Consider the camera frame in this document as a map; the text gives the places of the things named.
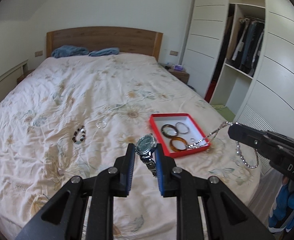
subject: nightstand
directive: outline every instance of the nightstand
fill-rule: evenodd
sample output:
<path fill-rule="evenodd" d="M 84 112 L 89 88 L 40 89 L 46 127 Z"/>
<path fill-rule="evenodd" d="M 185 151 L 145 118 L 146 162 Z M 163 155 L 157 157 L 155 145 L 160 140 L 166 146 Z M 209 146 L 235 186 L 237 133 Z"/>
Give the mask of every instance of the nightstand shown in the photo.
<path fill-rule="evenodd" d="M 176 78 L 178 78 L 181 82 L 187 84 L 189 80 L 189 74 L 185 71 L 178 71 L 174 69 L 168 70 L 171 74 L 173 74 Z"/>
<path fill-rule="evenodd" d="M 25 77 L 27 77 L 30 73 L 32 73 L 34 69 L 27 70 L 24 74 L 22 74 L 19 78 L 17 78 L 17 84 L 22 82 Z"/>

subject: metal screw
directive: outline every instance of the metal screw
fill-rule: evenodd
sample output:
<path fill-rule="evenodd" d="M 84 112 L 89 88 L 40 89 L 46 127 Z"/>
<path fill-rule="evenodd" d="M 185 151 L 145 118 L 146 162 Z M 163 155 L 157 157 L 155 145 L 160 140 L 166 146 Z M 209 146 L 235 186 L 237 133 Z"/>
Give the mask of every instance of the metal screw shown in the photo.
<path fill-rule="evenodd" d="M 180 167 L 173 167 L 172 168 L 173 173 L 182 173 L 182 168 Z"/>
<path fill-rule="evenodd" d="M 211 176 L 211 177 L 209 178 L 209 181 L 210 181 L 212 184 L 217 184 L 217 183 L 220 181 L 220 179 L 219 179 L 218 177 L 216 177 L 216 176 Z"/>
<path fill-rule="evenodd" d="M 115 174 L 115 173 L 117 173 L 117 171 L 118 171 L 118 169 L 116 167 L 110 167 L 108 169 L 109 174 Z"/>
<path fill-rule="evenodd" d="M 71 183 L 77 184 L 80 182 L 80 177 L 79 176 L 74 176 L 71 178 Z"/>

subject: green fabric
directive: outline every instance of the green fabric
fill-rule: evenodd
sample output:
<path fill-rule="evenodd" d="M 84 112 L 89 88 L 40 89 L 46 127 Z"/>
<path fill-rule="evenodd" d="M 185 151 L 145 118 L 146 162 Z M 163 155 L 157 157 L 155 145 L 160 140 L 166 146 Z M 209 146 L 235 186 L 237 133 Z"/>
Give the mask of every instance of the green fabric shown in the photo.
<path fill-rule="evenodd" d="M 213 105 L 212 106 L 224 119 L 228 122 L 232 122 L 236 116 L 231 110 L 223 105 Z"/>

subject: wristwatch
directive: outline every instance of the wristwatch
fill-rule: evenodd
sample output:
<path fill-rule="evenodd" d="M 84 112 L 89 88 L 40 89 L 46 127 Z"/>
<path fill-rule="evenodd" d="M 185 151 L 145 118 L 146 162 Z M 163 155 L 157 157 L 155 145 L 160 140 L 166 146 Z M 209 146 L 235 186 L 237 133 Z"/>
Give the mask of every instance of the wristwatch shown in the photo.
<path fill-rule="evenodd" d="M 154 177 L 156 177 L 156 164 L 152 159 L 152 154 L 156 147 L 157 140 L 152 133 L 142 136 L 135 145 L 135 152 L 140 156 L 140 159 L 146 164 Z"/>

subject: white wardrobe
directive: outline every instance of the white wardrobe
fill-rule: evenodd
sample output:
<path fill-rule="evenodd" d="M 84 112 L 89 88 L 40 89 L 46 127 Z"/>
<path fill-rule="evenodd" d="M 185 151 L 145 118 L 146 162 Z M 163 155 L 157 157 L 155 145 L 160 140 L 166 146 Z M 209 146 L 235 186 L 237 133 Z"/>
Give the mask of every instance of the white wardrobe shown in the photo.
<path fill-rule="evenodd" d="M 182 59 L 190 74 L 188 84 L 205 97 L 224 39 L 229 5 L 234 6 L 233 30 L 210 104 L 228 106 L 234 121 L 294 138 L 294 7 L 289 0 L 195 0 Z M 244 16 L 265 21 L 253 76 L 227 61 L 234 51 L 238 18 Z"/>

